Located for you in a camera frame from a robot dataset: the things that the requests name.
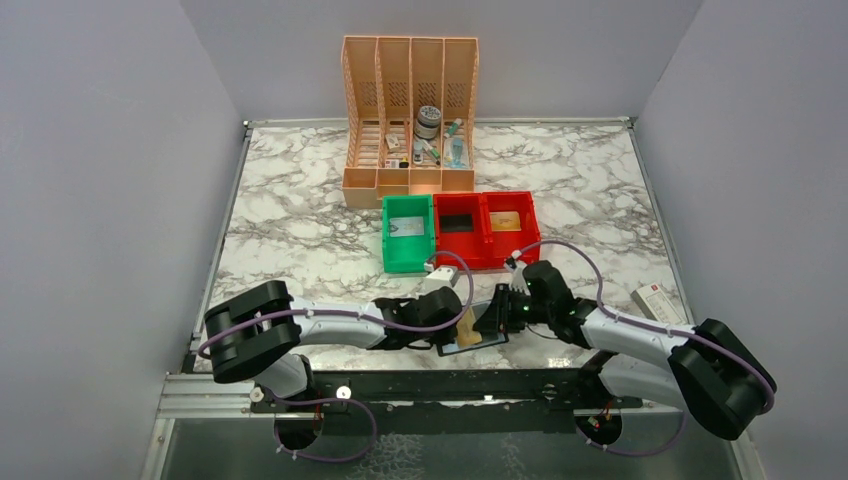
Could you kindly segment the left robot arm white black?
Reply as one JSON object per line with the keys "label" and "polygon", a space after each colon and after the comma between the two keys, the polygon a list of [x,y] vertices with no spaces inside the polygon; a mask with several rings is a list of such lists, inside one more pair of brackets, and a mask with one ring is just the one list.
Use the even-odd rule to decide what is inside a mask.
{"label": "left robot arm white black", "polygon": [[313,386],[309,361],[295,348],[341,345],[395,351],[418,341],[449,342],[469,310],[450,287],[417,298],[377,298],[362,305],[308,301],[283,281],[268,281],[210,310],[199,357],[220,384],[252,380],[270,395],[293,400]]}

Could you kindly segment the black card holder wallet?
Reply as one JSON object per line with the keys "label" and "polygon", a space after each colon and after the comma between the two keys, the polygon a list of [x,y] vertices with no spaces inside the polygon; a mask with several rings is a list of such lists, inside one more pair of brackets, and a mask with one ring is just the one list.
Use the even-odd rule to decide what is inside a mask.
{"label": "black card holder wallet", "polygon": [[467,348],[459,348],[455,339],[451,343],[447,343],[445,345],[438,345],[438,355],[440,357],[458,355],[460,353],[493,347],[501,344],[506,344],[508,342],[508,336],[506,333],[497,335],[482,334],[482,338],[483,340],[481,343]]}

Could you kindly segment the gold credit card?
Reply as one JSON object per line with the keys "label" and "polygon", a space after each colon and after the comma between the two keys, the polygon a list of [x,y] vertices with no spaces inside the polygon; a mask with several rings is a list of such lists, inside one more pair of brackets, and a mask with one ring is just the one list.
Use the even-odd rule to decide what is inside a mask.
{"label": "gold credit card", "polygon": [[482,342],[482,334],[474,329],[476,316],[472,308],[469,308],[456,324],[456,343],[459,348],[467,348]]}

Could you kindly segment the red plastic bin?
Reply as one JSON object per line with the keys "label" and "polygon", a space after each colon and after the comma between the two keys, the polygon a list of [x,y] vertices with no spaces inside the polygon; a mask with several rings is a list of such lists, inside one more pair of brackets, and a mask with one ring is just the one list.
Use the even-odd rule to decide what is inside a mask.
{"label": "red plastic bin", "polygon": [[436,249],[451,251],[472,270],[487,268],[491,256],[483,197],[477,193],[433,196]]}
{"label": "red plastic bin", "polygon": [[515,250],[541,240],[533,195],[529,191],[485,192],[483,219],[489,221],[484,269],[500,269]]}

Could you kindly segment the green plastic bin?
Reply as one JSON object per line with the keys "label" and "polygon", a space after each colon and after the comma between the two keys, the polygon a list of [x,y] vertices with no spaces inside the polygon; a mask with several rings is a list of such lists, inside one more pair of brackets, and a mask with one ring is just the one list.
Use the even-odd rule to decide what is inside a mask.
{"label": "green plastic bin", "polygon": [[431,195],[383,198],[381,247],[385,273],[425,271],[424,264],[435,251]]}

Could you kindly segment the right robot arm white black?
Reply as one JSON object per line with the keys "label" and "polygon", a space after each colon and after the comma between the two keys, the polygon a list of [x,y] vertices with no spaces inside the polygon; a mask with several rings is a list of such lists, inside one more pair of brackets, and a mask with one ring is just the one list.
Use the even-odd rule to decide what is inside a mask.
{"label": "right robot arm white black", "polygon": [[634,397],[688,413],[713,435],[736,440],[774,402],[777,384],[733,331],[706,319],[665,326],[575,296],[547,261],[518,267],[476,316],[474,331],[505,340],[534,324],[555,339],[595,351],[578,373],[577,397],[591,406]]}

